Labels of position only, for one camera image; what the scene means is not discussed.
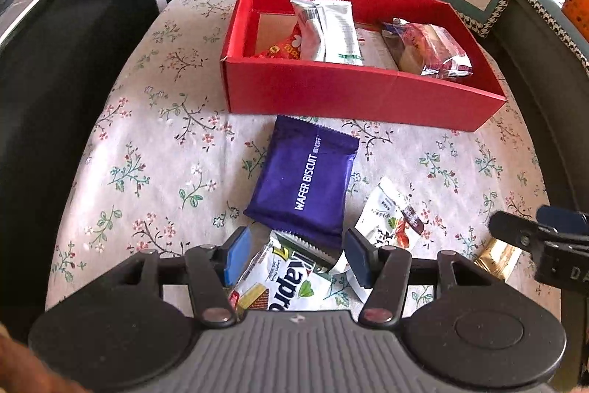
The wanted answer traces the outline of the white date snack packet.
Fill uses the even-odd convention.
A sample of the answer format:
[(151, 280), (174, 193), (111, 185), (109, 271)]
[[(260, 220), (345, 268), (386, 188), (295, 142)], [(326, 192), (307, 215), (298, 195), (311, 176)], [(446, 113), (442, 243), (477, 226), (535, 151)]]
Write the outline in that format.
[(418, 216), (408, 195), (385, 176), (369, 194), (359, 219), (343, 235), (361, 234), (375, 248), (394, 246), (414, 253), (422, 241), (424, 222)]

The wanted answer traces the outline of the gold snack packet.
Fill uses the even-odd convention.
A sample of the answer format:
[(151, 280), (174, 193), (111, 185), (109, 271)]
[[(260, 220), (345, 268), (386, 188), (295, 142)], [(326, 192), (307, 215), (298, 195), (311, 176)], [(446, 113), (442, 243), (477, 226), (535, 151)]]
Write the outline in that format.
[(491, 238), (474, 263), (498, 279), (507, 281), (521, 254), (520, 248)]

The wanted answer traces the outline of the green white Kaprons wafer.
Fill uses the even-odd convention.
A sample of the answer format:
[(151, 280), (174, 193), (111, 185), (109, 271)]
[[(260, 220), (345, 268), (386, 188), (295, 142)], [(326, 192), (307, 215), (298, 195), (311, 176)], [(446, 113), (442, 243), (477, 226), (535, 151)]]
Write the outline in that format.
[(286, 232), (273, 231), (229, 294), (237, 314), (249, 311), (348, 310), (362, 303), (344, 273), (321, 261), (325, 254)]

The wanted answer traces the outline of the purple wafer biscuit packet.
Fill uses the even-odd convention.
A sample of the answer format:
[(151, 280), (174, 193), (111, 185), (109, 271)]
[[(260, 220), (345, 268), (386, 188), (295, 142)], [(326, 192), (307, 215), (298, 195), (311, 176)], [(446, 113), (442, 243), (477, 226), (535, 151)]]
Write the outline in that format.
[(345, 194), (358, 149), (359, 140), (341, 131), (277, 117), (244, 214), (275, 231), (340, 248)]

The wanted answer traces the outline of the pink pastry packet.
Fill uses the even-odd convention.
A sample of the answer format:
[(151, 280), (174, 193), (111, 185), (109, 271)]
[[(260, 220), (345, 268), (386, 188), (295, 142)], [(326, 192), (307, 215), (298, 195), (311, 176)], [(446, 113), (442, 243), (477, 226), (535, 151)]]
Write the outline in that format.
[(449, 81), (473, 74), (468, 55), (446, 28), (394, 18), (382, 24), (381, 35), (401, 72)]

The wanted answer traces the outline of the white long snack packet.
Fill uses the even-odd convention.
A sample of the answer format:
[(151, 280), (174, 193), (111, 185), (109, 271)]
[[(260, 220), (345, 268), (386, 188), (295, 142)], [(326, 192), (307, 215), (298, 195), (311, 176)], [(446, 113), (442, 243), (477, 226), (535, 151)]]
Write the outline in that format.
[(359, 41), (346, 0), (290, 0), (300, 26), (300, 59), (362, 66)]

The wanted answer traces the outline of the red Trolli candy bag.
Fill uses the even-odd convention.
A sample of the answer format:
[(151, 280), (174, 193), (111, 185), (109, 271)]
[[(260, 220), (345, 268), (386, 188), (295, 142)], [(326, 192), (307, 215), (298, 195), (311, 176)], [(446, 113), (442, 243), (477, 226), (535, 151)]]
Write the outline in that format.
[(301, 40), (300, 26), (293, 25), (289, 35), (279, 39), (279, 31), (272, 27), (258, 29), (257, 52), (254, 58), (299, 60)]

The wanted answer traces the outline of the red white snack packet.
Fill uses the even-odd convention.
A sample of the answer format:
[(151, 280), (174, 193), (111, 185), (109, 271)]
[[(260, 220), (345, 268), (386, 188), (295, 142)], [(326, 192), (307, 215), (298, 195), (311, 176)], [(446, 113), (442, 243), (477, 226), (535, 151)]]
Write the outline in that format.
[(359, 41), (359, 50), (364, 66), (393, 71), (398, 70), (397, 64), (378, 28), (361, 26), (356, 27), (355, 32)]

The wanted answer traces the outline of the floral tablecloth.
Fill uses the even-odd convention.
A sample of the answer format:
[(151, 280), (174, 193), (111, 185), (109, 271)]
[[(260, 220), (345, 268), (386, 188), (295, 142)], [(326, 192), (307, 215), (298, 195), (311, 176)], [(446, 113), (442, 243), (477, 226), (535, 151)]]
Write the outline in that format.
[[(92, 128), (58, 231), (54, 305), (139, 249), (180, 255), (247, 223), (272, 116), (228, 113), (219, 59), (236, 0), (172, 0), (119, 74)], [(534, 217), (548, 203), (536, 143), (514, 99), (473, 133), (329, 119), (359, 140), (345, 192), (352, 227), (380, 179), (425, 225), (410, 247), (476, 258), (494, 210)]]

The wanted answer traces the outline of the red cardboard box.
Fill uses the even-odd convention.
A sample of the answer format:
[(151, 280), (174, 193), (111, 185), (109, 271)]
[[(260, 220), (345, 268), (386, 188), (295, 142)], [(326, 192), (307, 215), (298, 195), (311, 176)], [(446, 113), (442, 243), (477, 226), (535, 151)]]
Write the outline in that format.
[[(400, 19), (432, 25), (448, 52), (426, 72), (370, 66), (356, 29)], [(506, 102), (478, 43), (439, 0), (237, 0), (221, 55), (234, 114), (342, 117), (476, 131)]]

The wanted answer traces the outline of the orange plastic basket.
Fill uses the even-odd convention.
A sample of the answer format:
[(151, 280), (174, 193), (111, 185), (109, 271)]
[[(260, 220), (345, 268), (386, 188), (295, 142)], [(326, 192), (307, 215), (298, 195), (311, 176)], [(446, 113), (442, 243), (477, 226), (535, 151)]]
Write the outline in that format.
[(565, 0), (563, 14), (577, 28), (580, 34), (589, 38), (589, 0)]

